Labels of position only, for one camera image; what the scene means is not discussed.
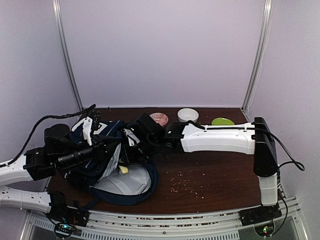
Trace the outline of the yellow highlighter pen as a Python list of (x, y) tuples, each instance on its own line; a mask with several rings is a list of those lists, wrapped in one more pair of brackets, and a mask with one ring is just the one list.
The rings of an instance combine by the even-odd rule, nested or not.
[(118, 166), (118, 173), (122, 175), (126, 175), (129, 173), (129, 169), (126, 166)]

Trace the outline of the navy blue backpack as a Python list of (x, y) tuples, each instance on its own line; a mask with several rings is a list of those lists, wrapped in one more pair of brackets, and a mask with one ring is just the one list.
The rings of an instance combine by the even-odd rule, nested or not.
[(69, 170), (60, 171), (71, 186), (94, 197), (85, 206), (74, 201), (76, 208), (90, 210), (100, 201), (118, 206), (134, 206), (154, 193), (159, 173), (152, 159), (142, 164), (129, 165), (128, 174), (119, 174), (118, 166), (122, 166), (121, 145), (116, 147), (109, 162), (91, 159)]

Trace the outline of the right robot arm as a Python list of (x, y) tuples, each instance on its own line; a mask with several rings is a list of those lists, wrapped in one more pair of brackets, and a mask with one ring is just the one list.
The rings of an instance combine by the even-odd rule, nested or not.
[(282, 216), (278, 201), (281, 165), (276, 145), (283, 143), (270, 132), (262, 117), (237, 125), (201, 125), (192, 120), (161, 126), (143, 113), (126, 123), (120, 157), (126, 165), (146, 162), (156, 154), (233, 152), (253, 156), (253, 172), (260, 188), (258, 207), (239, 212), (244, 226)]

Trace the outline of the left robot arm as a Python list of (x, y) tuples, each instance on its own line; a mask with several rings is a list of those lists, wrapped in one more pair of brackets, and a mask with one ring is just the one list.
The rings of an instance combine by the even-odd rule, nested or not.
[(76, 220), (82, 213), (68, 207), (62, 192), (33, 192), (14, 189), (10, 185), (43, 180), (89, 161), (107, 166), (120, 142), (114, 137), (96, 135), (92, 140), (75, 143), (70, 139), (70, 128), (66, 124), (46, 128), (43, 147), (30, 149), (1, 163), (0, 205), (44, 212), (61, 222)]

